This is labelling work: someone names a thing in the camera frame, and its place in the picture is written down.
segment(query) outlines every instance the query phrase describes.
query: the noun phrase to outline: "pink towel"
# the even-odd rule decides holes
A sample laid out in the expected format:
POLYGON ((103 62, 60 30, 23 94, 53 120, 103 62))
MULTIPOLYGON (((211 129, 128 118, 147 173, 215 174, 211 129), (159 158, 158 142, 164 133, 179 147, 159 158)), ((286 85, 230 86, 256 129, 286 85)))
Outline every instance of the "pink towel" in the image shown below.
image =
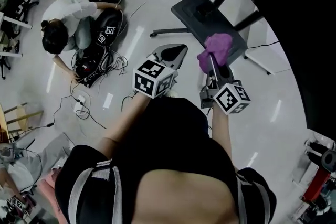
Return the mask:
POLYGON ((229 50, 232 46, 232 36, 229 34, 213 34, 211 37, 207 37, 205 40, 205 51, 197 55, 199 60, 199 67, 201 70, 208 74, 208 58, 210 54, 213 54, 218 65, 223 66, 226 63, 229 55, 229 50))

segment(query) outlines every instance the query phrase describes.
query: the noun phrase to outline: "wooden chair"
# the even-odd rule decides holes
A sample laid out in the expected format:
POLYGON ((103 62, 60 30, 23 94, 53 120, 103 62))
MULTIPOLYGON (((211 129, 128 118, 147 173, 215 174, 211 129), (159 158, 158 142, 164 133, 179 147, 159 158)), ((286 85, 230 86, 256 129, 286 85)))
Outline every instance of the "wooden chair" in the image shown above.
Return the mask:
POLYGON ((23 103, 21 105, 15 106, 11 109, 8 109, 6 111, 3 110, 2 106, 0 105, 0 143, 10 143, 11 139, 14 139, 14 137, 11 135, 13 133, 17 133, 19 131, 28 131, 29 129, 32 129, 31 126, 28 126, 28 119, 30 117, 39 115, 43 113, 43 110, 26 114, 26 110, 24 106, 27 103, 23 103), (13 120, 6 120, 5 114, 12 112, 16 110, 16 119, 13 120), (19 129, 9 130, 8 125, 17 122, 19 125, 19 129))

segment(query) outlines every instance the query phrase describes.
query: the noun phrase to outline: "white floor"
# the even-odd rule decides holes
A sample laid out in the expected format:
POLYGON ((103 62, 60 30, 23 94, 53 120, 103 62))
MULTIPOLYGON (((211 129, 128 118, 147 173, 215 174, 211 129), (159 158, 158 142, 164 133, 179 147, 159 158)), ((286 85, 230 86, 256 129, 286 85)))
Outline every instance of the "white floor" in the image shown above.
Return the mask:
MULTIPOLYGON (((24 56, 12 60, 12 70, 6 70, 6 80, 0 82, 0 102, 4 108, 21 102, 40 103, 45 111, 40 124, 45 125, 53 121, 52 115, 60 106, 60 98, 69 95, 70 79, 58 67, 53 67, 41 43, 41 17, 54 0, 39 1, 39 6, 29 13, 32 30, 23 29, 20 36, 24 56)), ((144 1, 124 0, 122 6, 125 14, 132 14, 144 1)), ((132 93, 133 66, 163 44, 183 43, 188 46, 189 51, 174 89, 180 97, 200 106, 200 69, 196 56, 202 51, 201 45, 191 34, 149 37, 153 29, 183 27, 170 11, 178 1, 148 0, 132 17, 119 48, 119 53, 129 60, 126 74, 119 75, 118 71, 112 71, 102 81, 100 89, 99 81, 91 89, 77 87, 91 96, 91 114, 102 125, 109 126, 120 112, 121 100, 132 93), (113 94, 113 98, 110 107, 103 109, 108 93, 113 94)), ((220 9, 235 24, 252 12, 254 6, 250 0, 226 0, 220 9)), ((72 55, 73 52, 67 52, 61 56, 66 63, 70 63, 72 55)), ((304 151, 304 141, 312 137, 312 131, 306 128, 298 87, 291 70, 267 76, 262 69, 242 57, 231 67, 235 78, 243 82, 253 101, 243 113, 230 116, 235 165, 239 168, 250 165, 265 177, 278 198, 273 223, 283 223, 304 191, 292 183, 292 172, 304 151)), ((66 132, 75 144, 89 145, 94 145, 104 132, 92 119, 77 119, 70 99, 63 100, 55 119, 55 126, 35 131, 37 141, 31 147, 33 150, 41 151, 60 132, 66 132)))

